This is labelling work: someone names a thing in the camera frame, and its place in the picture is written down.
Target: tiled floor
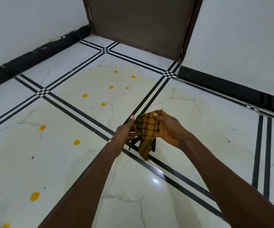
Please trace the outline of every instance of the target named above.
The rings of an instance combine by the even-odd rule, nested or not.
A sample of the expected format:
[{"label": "tiled floor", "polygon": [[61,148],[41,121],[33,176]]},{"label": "tiled floor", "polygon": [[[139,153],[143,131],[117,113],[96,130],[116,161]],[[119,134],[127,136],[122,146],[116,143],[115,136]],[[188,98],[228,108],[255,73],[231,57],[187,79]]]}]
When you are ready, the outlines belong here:
[{"label": "tiled floor", "polygon": [[[274,118],[176,80],[178,69],[91,36],[0,85],[0,227],[39,226],[117,126],[156,109],[274,203]],[[181,151],[157,139],[144,162],[134,149],[114,162],[93,227],[229,227]]]}]

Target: person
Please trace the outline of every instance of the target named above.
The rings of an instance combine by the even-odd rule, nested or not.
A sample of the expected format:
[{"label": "person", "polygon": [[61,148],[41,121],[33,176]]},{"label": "person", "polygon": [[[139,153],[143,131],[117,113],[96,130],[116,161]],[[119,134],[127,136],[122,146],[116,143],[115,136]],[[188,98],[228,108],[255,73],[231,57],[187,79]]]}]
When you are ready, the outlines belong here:
[{"label": "person", "polygon": [[[274,205],[255,188],[219,161],[179,121],[162,112],[156,137],[182,150],[200,173],[231,227],[274,227]],[[140,133],[132,115],[127,124],[117,128],[86,174],[52,210],[41,227],[91,227],[106,179],[124,147]]]}]

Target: black baseboard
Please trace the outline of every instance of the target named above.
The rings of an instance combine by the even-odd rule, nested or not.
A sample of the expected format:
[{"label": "black baseboard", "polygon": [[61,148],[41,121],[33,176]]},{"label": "black baseboard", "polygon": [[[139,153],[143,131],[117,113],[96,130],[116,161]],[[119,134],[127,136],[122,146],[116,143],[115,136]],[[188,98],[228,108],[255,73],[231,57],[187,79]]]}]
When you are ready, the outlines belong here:
[{"label": "black baseboard", "polygon": [[0,66],[0,84],[54,56],[89,35],[89,25],[83,26],[78,30],[62,36],[61,39],[57,41],[49,42],[31,52],[11,60],[8,63],[3,64]]},{"label": "black baseboard", "polygon": [[185,66],[181,66],[178,78],[221,94],[244,101],[250,105],[274,112],[274,96],[231,82],[219,77],[209,75]]}]

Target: wall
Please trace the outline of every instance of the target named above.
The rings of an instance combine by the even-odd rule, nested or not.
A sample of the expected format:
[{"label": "wall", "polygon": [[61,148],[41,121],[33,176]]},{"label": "wall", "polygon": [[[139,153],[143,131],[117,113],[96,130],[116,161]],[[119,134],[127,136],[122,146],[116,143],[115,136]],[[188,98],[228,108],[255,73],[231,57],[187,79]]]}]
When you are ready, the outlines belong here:
[{"label": "wall", "polygon": [[86,24],[82,0],[0,0],[0,65]]},{"label": "wall", "polygon": [[274,95],[274,0],[203,0],[182,65]]}]

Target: cloth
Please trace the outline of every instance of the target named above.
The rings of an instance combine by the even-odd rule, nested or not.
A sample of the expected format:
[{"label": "cloth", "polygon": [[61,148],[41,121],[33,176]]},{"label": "cloth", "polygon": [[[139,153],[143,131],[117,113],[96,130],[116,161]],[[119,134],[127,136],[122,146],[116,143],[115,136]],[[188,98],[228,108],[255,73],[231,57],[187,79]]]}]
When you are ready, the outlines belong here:
[{"label": "cloth", "polygon": [[162,110],[155,110],[146,114],[139,114],[135,119],[137,130],[141,135],[131,141],[134,145],[140,141],[138,152],[144,160],[148,160],[149,152],[156,150],[156,132],[159,130],[159,121],[154,117],[154,113],[160,115]]}]

